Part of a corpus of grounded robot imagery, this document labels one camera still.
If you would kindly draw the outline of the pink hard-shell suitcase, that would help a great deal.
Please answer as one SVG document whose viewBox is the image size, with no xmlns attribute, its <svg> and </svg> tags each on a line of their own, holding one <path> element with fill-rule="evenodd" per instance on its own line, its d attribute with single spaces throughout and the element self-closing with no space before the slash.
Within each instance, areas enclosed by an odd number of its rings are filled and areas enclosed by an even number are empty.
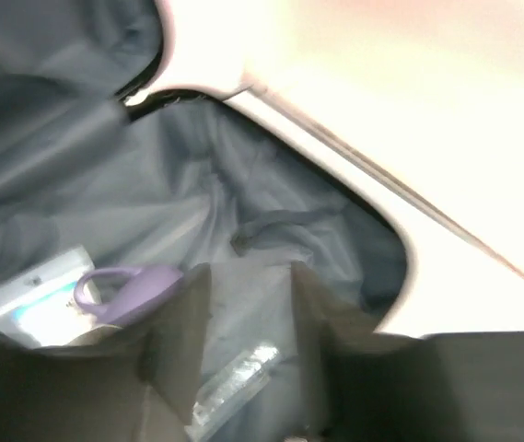
<svg viewBox="0 0 524 442">
<path fill-rule="evenodd" d="M 93 270 L 164 264 L 185 277 L 206 264 L 199 389 L 260 342 L 281 353 L 210 440 L 306 433 L 292 264 L 376 322 L 401 291 L 405 248 L 371 204 L 225 104 L 126 109 L 159 58 L 159 26 L 150 1 L 0 1 L 0 284 L 77 246 Z M 40 348 L 0 335 L 39 350 L 130 325 Z"/>
</svg>

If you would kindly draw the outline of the clear plastic bottle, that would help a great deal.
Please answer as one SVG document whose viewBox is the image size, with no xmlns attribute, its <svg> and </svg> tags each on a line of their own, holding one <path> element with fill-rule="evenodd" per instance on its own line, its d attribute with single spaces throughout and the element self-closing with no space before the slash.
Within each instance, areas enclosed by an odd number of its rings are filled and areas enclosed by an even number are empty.
<svg viewBox="0 0 524 442">
<path fill-rule="evenodd" d="M 280 362 L 279 349 L 260 342 L 237 355 L 198 390 L 192 421 L 185 426 L 191 441 L 208 441 L 270 381 Z"/>
</svg>

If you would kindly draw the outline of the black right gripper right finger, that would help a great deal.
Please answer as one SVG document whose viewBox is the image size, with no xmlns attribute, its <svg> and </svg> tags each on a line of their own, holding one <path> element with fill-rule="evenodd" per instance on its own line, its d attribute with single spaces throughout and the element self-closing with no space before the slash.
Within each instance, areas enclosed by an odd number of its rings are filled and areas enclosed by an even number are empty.
<svg viewBox="0 0 524 442">
<path fill-rule="evenodd" d="M 291 266 L 311 441 L 524 441 L 524 331 L 380 334 Z"/>
</svg>

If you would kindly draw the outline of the purple ceramic mug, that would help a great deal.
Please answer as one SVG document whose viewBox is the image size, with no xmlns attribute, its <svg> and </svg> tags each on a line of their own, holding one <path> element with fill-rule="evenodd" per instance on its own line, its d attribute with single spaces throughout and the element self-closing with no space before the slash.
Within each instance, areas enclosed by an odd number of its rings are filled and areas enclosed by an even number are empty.
<svg viewBox="0 0 524 442">
<path fill-rule="evenodd" d="M 95 277 L 110 276 L 125 280 L 117 295 L 105 304 L 89 302 L 85 294 L 87 284 Z M 183 277 L 181 270 L 164 264 L 100 268 L 77 281 L 73 297 L 81 310 L 95 318 L 96 324 L 123 328 L 169 301 Z"/>
</svg>

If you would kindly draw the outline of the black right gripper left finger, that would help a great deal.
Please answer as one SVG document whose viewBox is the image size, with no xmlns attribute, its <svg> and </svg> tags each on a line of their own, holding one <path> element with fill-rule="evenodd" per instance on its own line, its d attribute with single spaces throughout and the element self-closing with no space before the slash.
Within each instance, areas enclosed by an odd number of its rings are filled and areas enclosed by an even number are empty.
<svg viewBox="0 0 524 442">
<path fill-rule="evenodd" d="M 212 272 L 91 345 L 29 350 L 0 335 L 0 441 L 183 441 L 201 382 Z"/>
</svg>

